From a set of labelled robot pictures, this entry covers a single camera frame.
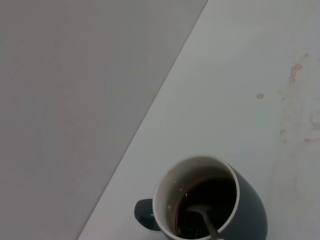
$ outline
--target dark liquid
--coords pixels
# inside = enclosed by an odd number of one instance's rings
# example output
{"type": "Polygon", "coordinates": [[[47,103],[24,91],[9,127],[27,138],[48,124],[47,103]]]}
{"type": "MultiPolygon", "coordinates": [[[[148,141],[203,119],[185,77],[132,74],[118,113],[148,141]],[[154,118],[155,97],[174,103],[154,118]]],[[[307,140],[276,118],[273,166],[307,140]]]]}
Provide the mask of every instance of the dark liquid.
{"type": "Polygon", "coordinates": [[[176,235],[183,239],[200,239],[210,235],[202,215],[187,211],[188,207],[197,204],[212,207],[207,214],[218,230],[230,217],[236,197],[236,184],[232,179],[213,178],[199,183],[181,200],[176,215],[176,235]]]}

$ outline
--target gray floor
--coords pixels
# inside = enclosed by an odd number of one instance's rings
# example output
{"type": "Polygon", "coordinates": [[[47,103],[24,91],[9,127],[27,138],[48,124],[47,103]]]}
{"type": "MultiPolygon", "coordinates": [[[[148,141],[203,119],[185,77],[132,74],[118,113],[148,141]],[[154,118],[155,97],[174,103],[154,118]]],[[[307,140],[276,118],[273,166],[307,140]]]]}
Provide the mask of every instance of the gray floor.
{"type": "Polygon", "coordinates": [[[77,239],[205,3],[0,1],[0,239],[77,239]]]}

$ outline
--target mug handle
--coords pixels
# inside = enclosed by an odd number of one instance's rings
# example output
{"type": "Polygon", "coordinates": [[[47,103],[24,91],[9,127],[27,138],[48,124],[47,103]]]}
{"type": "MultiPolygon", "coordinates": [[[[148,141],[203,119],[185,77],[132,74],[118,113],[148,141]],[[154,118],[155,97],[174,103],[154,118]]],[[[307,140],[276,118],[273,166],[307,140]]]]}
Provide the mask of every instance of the mug handle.
{"type": "Polygon", "coordinates": [[[136,203],[134,217],[146,229],[160,231],[152,209],[152,198],[142,199],[136,203]]]}

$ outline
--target table surface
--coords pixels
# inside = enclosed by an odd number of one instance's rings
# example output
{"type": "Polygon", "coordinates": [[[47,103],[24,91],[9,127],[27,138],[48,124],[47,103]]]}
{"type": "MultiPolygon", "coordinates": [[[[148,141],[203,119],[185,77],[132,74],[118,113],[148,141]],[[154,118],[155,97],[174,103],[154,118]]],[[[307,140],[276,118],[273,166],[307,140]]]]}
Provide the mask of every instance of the table surface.
{"type": "Polygon", "coordinates": [[[318,240],[319,4],[209,0],[79,240],[164,240],[135,220],[135,204],[196,155],[251,183],[268,240],[318,240]]]}

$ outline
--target mug rim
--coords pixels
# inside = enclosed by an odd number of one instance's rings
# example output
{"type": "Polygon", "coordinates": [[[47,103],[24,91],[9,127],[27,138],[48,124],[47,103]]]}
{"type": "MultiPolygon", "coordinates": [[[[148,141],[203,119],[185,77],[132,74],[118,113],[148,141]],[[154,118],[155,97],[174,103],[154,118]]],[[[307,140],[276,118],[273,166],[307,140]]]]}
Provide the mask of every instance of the mug rim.
{"type": "MultiPolygon", "coordinates": [[[[234,203],[234,207],[233,207],[233,210],[229,216],[229,218],[225,221],[225,223],[217,230],[219,233],[221,231],[223,231],[228,225],[229,223],[232,221],[232,219],[234,218],[235,214],[236,214],[236,211],[238,209],[238,205],[239,205],[239,200],[240,200],[240,187],[239,187],[239,181],[238,181],[238,178],[236,176],[236,173],[235,171],[233,170],[233,168],[224,160],[222,160],[220,157],[217,157],[217,156],[214,156],[214,155],[196,155],[196,156],[191,156],[191,157],[188,157],[188,158],[185,158],[183,160],[180,160],[178,161],[176,164],[174,164],[173,166],[171,166],[166,172],[165,174],[162,176],[162,178],[160,179],[158,185],[156,186],[155,190],[154,190],[154,194],[153,194],[153,200],[152,200],[152,211],[153,211],[153,216],[155,218],[155,221],[156,223],[158,224],[159,228],[161,229],[162,232],[164,232],[166,235],[168,235],[170,238],[172,238],[173,240],[186,240],[186,238],[181,238],[181,237],[178,237],[174,234],[172,234],[171,232],[169,232],[163,225],[162,223],[160,222],[159,220],[159,217],[158,217],[158,214],[156,212],[156,204],[157,204],[157,199],[156,199],[156,196],[157,196],[157,193],[158,193],[158,189],[159,189],[159,186],[161,185],[161,183],[163,182],[163,180],[166,178],[167,176],[167,173],[171,170],[173,170],[175,167],[177,167],[179,164],[187,161],[187,160],[190,160],[190,159],[194,159],[194,158],[210,158],[212,160],[215,160],[215,161],[218,161],[220,162],[221,164],[223,164],[225,167],[228,168],[228,170],[231,172],[231,175],[233,177],[233,180],[234,180],[234,183],[235,183],[235,187],[236,187],[236,198],[235,198],[235,203],[234,203]]],[[[196,238],[196,240],[210,240],[211,237],[210,235],[208,236],[204,236],[202,238],[196,238]]]]}

